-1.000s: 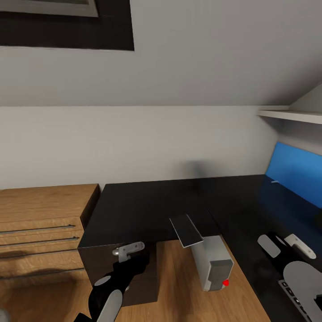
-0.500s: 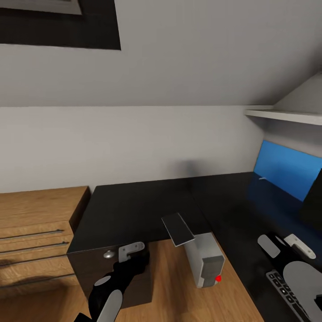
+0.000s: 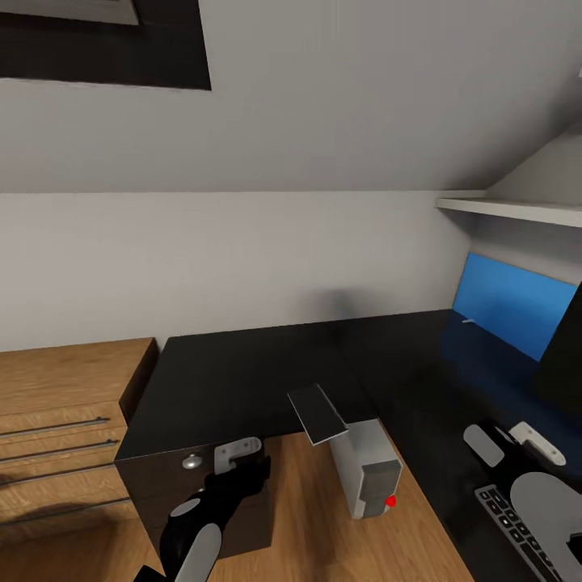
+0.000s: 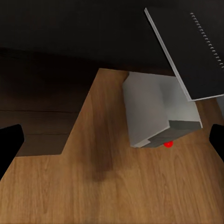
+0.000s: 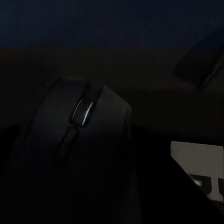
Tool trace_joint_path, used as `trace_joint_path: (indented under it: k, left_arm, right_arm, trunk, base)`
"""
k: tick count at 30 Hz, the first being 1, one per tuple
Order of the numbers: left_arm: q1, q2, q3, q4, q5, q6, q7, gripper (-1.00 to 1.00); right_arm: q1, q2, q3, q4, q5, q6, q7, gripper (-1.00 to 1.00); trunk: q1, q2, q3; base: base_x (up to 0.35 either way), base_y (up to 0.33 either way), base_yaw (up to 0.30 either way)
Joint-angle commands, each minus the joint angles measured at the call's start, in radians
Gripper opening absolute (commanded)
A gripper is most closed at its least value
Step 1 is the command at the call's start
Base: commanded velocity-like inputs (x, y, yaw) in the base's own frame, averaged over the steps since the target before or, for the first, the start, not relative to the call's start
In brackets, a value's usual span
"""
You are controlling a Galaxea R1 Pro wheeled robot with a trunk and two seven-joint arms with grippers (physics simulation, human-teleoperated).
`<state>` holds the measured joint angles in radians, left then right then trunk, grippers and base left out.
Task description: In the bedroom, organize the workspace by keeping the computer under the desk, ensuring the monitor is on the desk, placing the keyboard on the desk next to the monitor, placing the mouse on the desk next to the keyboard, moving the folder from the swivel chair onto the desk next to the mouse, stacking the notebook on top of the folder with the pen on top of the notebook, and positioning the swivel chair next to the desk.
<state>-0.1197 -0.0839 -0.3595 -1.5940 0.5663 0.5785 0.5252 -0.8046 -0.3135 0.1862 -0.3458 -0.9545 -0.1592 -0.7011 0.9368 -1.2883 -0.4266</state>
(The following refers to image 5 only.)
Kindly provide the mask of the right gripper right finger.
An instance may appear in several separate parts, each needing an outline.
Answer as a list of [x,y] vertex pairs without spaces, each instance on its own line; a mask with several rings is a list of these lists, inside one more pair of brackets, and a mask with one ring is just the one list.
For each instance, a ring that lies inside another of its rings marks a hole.
[[131,143],[142,224],[224,224],[224,215],[149,130],[133,124]]

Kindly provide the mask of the mouse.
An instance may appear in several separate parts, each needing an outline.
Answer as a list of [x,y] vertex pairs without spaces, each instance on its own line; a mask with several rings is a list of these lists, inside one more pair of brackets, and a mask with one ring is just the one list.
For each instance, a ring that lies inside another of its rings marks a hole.
[[0,168],[0,224],[113,224],[134,169],[131,113],[107,86],[50,80]]

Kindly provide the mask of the monitor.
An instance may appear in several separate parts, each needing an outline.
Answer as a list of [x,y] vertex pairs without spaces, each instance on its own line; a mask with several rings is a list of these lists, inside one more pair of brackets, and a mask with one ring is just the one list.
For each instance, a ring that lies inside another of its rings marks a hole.
[[203,74],[200,78],[198,87],[204,88],[213,75],[215,70],[219,67],[219,65],[224,61],[224,46],[213,56],[213,58],[208,63],[207,67],[203,71]]

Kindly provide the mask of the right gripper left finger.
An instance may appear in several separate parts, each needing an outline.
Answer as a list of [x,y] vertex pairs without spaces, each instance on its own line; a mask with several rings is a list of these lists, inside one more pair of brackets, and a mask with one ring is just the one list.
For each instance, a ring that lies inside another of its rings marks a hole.
[[14,139],[18,136],[20,124],[0,129],[0,168],[3,168],[5,158],[11,152]]

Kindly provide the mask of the keyboard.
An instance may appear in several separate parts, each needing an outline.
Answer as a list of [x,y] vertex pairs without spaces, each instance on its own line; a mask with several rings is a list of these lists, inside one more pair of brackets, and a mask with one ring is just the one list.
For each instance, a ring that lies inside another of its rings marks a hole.
[[224,215],[224,146],[172,141],[170,155]]

